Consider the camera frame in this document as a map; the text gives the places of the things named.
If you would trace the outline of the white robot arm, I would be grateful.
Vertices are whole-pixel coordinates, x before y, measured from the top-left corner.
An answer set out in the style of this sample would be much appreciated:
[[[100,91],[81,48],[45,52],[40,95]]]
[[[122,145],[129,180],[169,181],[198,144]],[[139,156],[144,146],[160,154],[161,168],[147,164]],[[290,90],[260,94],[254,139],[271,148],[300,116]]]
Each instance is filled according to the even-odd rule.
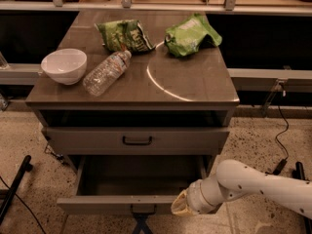
[[[172,203],[178,216],[210,214],[224,202],[250,194],[263,195],[300,215],[312,218],[312,183],[269,175],[236,160],[220,162],[213,175],[192,182]]]

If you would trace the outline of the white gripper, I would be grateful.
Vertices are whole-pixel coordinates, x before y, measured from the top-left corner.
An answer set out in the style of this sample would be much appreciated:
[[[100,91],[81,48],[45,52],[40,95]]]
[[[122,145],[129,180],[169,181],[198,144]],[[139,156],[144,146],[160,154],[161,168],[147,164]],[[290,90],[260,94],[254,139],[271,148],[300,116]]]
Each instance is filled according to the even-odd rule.
[[[209,179],[198,179],[188,189],[182,190],[171,205],[171,212],[177,216],[194,216],[212,213],[218,203],[216,183]]]

